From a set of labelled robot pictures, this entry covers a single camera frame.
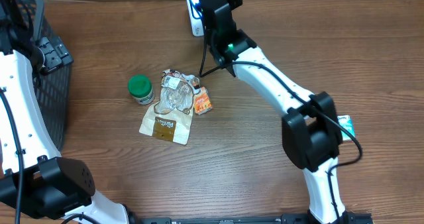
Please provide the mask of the green round lid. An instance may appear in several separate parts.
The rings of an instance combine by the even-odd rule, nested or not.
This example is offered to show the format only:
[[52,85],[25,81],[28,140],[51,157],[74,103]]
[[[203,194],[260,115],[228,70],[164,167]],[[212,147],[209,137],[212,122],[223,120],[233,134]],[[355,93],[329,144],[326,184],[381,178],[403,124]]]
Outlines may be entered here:
[[137,103],[148,105],[153,102],[154,89],[148,77],[144,75],[133,76],[129,80],[127,87]]

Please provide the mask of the brown clear snack bag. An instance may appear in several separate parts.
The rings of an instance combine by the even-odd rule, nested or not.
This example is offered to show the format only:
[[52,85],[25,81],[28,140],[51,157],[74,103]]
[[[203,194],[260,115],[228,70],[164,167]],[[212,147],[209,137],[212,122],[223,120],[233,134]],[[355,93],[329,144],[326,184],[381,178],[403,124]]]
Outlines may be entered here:
[[195,75],[168,69],[162,72],[160,85],[159,100],[148,108],[139,133],[186,145],[200,80]]

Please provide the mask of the small orange box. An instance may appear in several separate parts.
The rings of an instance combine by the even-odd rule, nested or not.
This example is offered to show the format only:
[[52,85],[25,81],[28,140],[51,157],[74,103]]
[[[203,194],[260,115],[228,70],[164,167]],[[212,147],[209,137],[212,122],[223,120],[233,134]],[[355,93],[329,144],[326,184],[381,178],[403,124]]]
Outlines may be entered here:
[[194,96],[193,107],[197,115],[202,115],[212,110],[213,105],[205,87],[201,87],[200,92]]

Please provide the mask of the small teal white pack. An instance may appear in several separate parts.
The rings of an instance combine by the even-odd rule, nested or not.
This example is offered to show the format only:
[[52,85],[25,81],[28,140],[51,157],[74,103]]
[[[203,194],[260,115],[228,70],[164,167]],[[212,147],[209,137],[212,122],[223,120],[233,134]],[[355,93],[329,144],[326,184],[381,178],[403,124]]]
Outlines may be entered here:
[[[353,122],[352,122],[352,119],[350,118],[350,115],[339,115],[338,122],[341,127],[346,129],[350,133],[351,136],[353,137],[356,136],[354,132]],[[341,133],[342,133],[343,141],[351,140],[351,138],[345,132],[342,131]]]

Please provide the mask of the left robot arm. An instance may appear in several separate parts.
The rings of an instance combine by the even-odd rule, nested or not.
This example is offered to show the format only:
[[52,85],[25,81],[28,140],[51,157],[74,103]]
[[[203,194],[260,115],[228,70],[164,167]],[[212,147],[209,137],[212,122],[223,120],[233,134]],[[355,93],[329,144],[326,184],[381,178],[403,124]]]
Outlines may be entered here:
[[137,223],[125,205],[100,193],[87,165],[64,158],[43,113],[66,102],[66,86],[42,78],[72,62],[59,38],[42,36],[43,0],[1,0],[1,201],[34,219]]

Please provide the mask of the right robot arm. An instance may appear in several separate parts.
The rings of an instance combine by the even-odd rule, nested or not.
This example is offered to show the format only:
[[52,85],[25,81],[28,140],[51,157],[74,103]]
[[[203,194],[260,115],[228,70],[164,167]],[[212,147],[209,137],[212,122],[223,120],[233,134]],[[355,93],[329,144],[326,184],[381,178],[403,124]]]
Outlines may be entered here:
[[188,0],[203,25],[205,50],[217,69],[253,87],[282,118],[282,146],[304,173],[312,223],[346,223],[337,181],[339,146],[343,141],[334,101],[291,81],[264,55],[232,11],[242,0]]

